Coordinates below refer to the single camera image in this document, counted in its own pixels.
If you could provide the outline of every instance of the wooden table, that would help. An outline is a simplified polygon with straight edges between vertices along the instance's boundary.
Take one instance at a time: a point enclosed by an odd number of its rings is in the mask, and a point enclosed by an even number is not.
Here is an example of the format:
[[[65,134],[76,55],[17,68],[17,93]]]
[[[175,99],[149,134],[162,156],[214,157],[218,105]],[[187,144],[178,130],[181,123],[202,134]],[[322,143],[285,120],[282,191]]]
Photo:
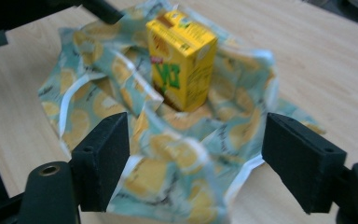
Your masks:
[[[112,1],[118,8],[142,0]],[[299,0],[185,0],[188,6],[243,38],[250,49],[271,49],[281,95],[312,114],[325,137],[358,161],[358,24]],[[71,8],[7,32],[0,48],[0,174],[8,194],[24,191],[27,175],[49,161],[67,161],[36,91],[57,61],[57,29],[95,20]],[[241,189],[233,223],[335,223],[331,214],[303,213],[268,165]],[[83,223],[156,223],[110,214],[82,214]]]

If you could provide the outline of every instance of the yellow box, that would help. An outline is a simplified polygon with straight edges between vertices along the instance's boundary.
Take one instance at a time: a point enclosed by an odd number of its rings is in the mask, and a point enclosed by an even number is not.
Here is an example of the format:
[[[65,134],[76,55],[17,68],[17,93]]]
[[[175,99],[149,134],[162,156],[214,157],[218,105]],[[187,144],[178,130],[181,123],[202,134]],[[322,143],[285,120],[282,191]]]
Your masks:
[[[208,96],[216,36],[177,10],[148,22],[146,28],[154,87],[175,109],[197,109]]]

